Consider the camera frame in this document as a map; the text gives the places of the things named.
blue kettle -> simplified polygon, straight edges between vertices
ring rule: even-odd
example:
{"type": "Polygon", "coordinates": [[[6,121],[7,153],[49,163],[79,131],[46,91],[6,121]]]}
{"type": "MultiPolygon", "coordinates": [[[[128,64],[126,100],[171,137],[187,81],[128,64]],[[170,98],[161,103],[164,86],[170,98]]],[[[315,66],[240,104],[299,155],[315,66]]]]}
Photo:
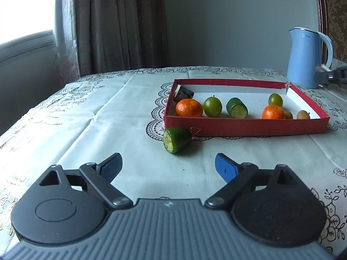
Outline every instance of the blue kettle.
{"type": "Polygon", "coordinates": [[[306,88],[317,88],[316,72],[317,65],[322,64],[322,43],[327,45],[327,63],[330,67],[332,62],[331,39],[321,32],[304,27],[295,27],[289,30],[292,46],[290,51],[287,79],[290,82],[306,88]]]}

table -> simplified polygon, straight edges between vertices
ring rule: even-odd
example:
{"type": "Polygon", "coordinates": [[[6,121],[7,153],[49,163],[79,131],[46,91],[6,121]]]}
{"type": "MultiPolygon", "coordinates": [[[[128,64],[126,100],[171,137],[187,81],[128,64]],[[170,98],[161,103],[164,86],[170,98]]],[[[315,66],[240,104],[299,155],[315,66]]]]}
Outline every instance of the table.
{"type": "Polygon", "coordinates": [[[347,245],[347,90],[302,90],[331,117],[325,134],[269,138],[194,138],[177,155],[162,145],[164,107],[178,78],[286,81],[268,69],[169,67],[83,77],[29,110],[0,137],[0,255],[17,243],[10,212],[52,164],[64,169],[101,162],[112,153],[123,169],[112,185],[130,197],[200,198],[225,185],[214,158],[273,169],[287,164],[322,202],[327,222],[319,242],[338,254],[347,245]]]}

ribbed gray surface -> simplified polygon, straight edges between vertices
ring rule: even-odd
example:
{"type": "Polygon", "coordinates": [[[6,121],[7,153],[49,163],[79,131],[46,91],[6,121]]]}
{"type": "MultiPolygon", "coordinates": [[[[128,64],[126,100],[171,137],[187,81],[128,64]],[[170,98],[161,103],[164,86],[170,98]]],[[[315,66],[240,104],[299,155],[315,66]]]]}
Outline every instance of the ribbed gray surface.
{"type": "Polygon", "coordinates": [[[111,214],[96,234],[74,245],[21,242],[4,260],[330,260],[317,243],[281,249],[246,237],[224,211],[200,200],[139,200],[111,214]]]}

red cardboard box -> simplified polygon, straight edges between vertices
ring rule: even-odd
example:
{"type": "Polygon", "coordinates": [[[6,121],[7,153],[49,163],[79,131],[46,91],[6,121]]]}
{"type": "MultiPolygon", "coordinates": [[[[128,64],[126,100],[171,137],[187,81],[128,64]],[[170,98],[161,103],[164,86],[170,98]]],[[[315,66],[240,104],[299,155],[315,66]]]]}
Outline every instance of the red cardboard box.
{"type": "Polygon", "coordinates": [[[259,137],[324,133],[329,116],[308,96],[291,83],[240,80],[240,79],[176,79],[172,85],[164,114],[165,128],[181,127],[191,130],[196,137],[259,137]],[[202,105],[216,96],[223,105],[219,118],[176,116],[173,101],[177,85],[194,92],[193,99],[202,105]],[[281,95],[283,109],[289,110],[294,119],[261,119],[268,97],[272,93],[281,95]],[[226,111],[229,99],[237,97],[247,107],[245,119],[230,118],[226,111]],[[297,120],[300,110],[310,113],[311,119],[297,120]]]}

window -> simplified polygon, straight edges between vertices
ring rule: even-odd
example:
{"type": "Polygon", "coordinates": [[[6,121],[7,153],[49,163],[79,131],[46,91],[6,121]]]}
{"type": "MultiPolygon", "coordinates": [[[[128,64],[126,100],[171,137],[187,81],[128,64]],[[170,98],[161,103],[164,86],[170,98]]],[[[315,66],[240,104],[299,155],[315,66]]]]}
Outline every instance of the window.
{"type": "Polygon", "coordinates": [[[54,0],[0,0],[0,44],[50,30],[54,0]]]}

